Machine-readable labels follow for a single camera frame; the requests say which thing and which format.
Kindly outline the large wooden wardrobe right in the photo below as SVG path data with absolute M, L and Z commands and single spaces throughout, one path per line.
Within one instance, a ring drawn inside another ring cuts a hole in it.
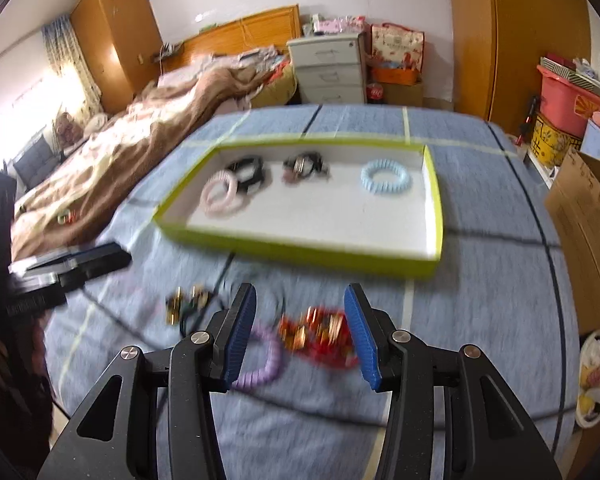
M 451 0 L 454 110 L 515 133 L 540 91 L 540 57 L 591 56 L 586 0 Z

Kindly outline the brown cardboard box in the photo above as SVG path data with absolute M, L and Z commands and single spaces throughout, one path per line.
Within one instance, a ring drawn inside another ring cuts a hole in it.
M 545 207 L 566 258 L 579 333 L 591 333 L 600 328 L 600 160 L 570 148 Z

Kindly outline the bed with brown blanket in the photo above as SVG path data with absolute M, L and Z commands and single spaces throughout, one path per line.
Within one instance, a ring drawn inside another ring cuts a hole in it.
M 213 116 L 283 106 L 297 88 L 289 56 L 272 48 L 201 55 L 151 81 L 17 203 L 12 256 L 91 242 L 137 183 Z

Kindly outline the round trash bin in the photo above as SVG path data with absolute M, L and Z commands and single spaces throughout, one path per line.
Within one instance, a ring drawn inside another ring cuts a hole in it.
M 600 423 L 600 330 L 584 340 L 580 350 L 576 421 L 591 429 Z

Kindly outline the white three-drawer cabinet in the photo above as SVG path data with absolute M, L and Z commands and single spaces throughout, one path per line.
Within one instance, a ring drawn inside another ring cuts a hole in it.
M 366 103 L 362 32 L 293 39 L 287 48 L 303 103 Z

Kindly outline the black fitness wristband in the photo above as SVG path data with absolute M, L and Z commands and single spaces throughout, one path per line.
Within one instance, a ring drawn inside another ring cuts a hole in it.
M 230 162 L 225 170 L 236 178 L 238 194 L 257 191 L 265 181 L 264 161 L 258 155 L 236 159 Z

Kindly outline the green shallow cardboard tray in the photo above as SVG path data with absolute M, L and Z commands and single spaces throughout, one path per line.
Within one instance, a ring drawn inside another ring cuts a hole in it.
M 284 182 L 284 160 L 303 152 L 319 152 L 329 176 Z M 248 155 L 263 158 L 264 185 L 208 214 L 204 185 Z M 396 136 L 271 136 L 214 144 L 166 196 L 154 221 L 183 244 L 413 280 L 434 274 L 443 246 L 430 149 Z

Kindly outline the blue plaid table cloth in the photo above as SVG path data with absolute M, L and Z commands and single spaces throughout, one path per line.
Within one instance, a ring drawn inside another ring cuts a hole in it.
M 426 282 L 362 278 L 368 299 L 427 344 L 480 347 L 561 456 L 573 428 L 579 337 L 564 255 L 539 185 L 501 130 L 466 115 L 385 106 L 285 106 L 220 115 L 193 132 L 118 208 L 104 240 L 129 249 L 125 271 L 87 285 L 54 312 L 47 366 L 73 412 L 128 344 L 162 349 L 180 334 L 164 322 L 176 288 L 204 284 L 221 300 L 242 282 L 257 289 L 258 321 L 312 304 L 334 306 L 349 278 L 203 252 L 165 238 L 154 209 L 208 147 L 238 136 L 380 134 L 426 143 L 439 179 L 444 242 Z M 358 370 L 336 372 L 292 356 L 277 382 L 212 400 L 232 479 L 369 479 L 388 398 Z

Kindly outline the orange box under bag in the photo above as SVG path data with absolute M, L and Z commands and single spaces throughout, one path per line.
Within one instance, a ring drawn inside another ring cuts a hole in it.
M 414 86 L 419 82 L 417 70 L 404 70 L 403 68 L 372 68 L 373 80 L 380 84 L 400 84 L 400 86 Z

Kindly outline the wooden headboard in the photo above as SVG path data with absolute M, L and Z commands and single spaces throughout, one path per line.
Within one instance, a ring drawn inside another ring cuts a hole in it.
M 259 48 L 274 47 L 287 53 L 287 42 L 301 36 L 298 4 L 238 18 L 186 39 L 162 62 L 164 72 L 172 72 L 203 54 L 236 55 Z

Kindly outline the red white gift bag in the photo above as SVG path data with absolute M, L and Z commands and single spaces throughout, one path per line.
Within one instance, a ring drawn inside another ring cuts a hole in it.
M 393 63 L 404 70 L 422 71 L 424 65 L 425 33 L 393 23 L 373 24 L 372 57 Z

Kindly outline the black hair tie pink bead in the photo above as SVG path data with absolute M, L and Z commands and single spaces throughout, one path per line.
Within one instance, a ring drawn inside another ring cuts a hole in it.
M 283 162 L 283 181 L 296 184 L 300 181 L 317 176 L 327 178 L 329 168 L 319 152 L 303 152 L 289 157 Z

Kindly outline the floral curtain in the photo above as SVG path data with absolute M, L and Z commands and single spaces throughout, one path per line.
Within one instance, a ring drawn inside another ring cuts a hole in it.
M 48 62 L 59 78 L 62 110 L 81 126 L 102 112 L 102 92 L 87 66 L 70 16 L 62 14 L 41 29 Z

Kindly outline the pink plastic bin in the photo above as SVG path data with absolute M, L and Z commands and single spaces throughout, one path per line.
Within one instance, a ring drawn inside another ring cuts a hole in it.
M 600 96 L 572 84 L 538 65 L 541 74 L 540 113 L 557 129 L 582 138 L 588 120 L 600 112 Z

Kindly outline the tall wooden wardrobe left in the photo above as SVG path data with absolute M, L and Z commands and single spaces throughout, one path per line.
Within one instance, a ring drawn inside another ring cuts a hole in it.
M 80 0 L 70 21 L 106 113 L 125 110 L 159 77 L 162 38 L 149 0 Z

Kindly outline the yellow patterned box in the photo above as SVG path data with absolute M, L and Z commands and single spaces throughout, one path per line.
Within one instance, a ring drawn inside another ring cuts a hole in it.
M 541 113 L 535 117 L 531 138 L 531 153 L 546 168 L 559 167 L 564 160 L 568 148 L 579 151 L 582 145 L 580 136 L 573 136 L 556 128 Z

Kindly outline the red soda bottle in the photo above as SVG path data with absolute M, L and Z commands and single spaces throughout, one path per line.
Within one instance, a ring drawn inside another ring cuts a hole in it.
M 366 99 L 368 104 L 382 104 L 384 100 L 384 87 L 378 82 L 366 84 Z

